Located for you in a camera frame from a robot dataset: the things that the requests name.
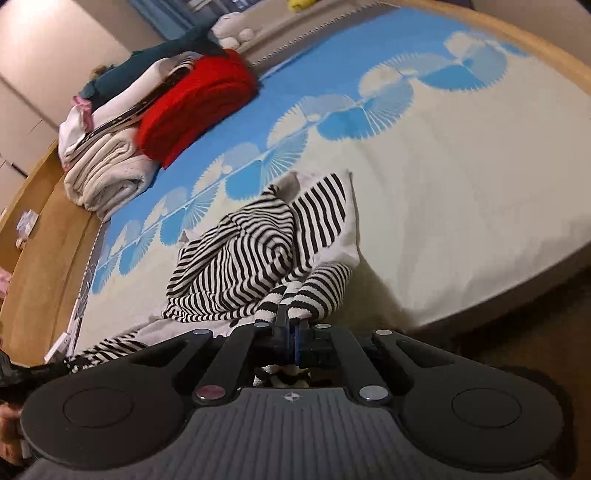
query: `silver button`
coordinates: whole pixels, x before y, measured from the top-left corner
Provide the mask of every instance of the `silver button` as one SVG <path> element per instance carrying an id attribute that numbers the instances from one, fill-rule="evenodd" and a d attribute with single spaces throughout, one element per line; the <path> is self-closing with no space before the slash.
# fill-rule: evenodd
<path id="1" fill-rule="evenodd" d="M 359 390 L 359 396 L 368 401 L 382 400 L 388 396 L 388 390 L 379 385 L 366 385 Z"/>

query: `folded blanket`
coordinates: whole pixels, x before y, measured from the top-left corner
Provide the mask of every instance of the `folded blanket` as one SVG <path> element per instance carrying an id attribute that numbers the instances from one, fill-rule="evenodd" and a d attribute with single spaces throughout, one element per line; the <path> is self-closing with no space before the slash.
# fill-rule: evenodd
<path id="1" fill-rule="evenodd" d="M 129 88 L 92 114 L 92 132 L 86 132 L 83 109 L 72 107 L 59 132 L 57 152 L 64 171 L 102 135 L 138 122 L 158 98 L 193 69 L 196 58 L 199 54 L 185 52 L 152 64 Z"/>
<path id="2" fill-rule="evenodd" d="M 138 152 L 137 128 L 99 138 L 68 171 L 67 197 L 107 221 L 151 184 L 158 165 Z"/>
<path id="3" fill-rule="evenodd" d="M 137 143 L 167 168 L 205 130 L 256 95 L 256 80 L 233 50 L 203 57 L 194 70 L 153 104 L 142 119 Z"/>

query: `metal screw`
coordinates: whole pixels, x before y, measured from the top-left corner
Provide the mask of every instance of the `metal screw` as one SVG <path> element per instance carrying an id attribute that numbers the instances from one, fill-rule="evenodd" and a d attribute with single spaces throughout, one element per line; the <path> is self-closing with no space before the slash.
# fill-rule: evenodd
<path id="1" fill-rule="evenodd" d="M 382 400 L 388 396 L 388 390 L 379 385 L 366 385 L 359 390 L 359 396 L 368 401 Z"/>
<path id="2" fill-rule="evenodd" d="M 195 390 L 200 400 L 219 400 L 226 394 L 226 390 L 219 385 L 204 385 Z"/>

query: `curtain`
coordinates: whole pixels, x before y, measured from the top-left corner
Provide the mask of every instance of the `curtain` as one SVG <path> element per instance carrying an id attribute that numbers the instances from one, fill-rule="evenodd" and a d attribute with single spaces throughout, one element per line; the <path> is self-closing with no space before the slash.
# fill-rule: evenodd
<path id="1" fill-rule="evenodd" d="M 196 23 L 182 0 L 129 0 L 129 3 L 167 40 L 181 37 Z"/>

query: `mattress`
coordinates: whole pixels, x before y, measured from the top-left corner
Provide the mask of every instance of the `mattress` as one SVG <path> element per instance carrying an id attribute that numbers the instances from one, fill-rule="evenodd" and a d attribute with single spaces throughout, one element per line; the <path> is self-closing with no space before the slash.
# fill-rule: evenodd
<path id="1" fill-rule="evenodd" d="M 352 173 L 361 264 L 332 322 L 453 317 L 589 243 L 590 114 L 561 74 L 449 18 L 400 8 L 334 33 L 113 216 L 77 346 L 157 315 L 181 233 L 291 169 Z"/>

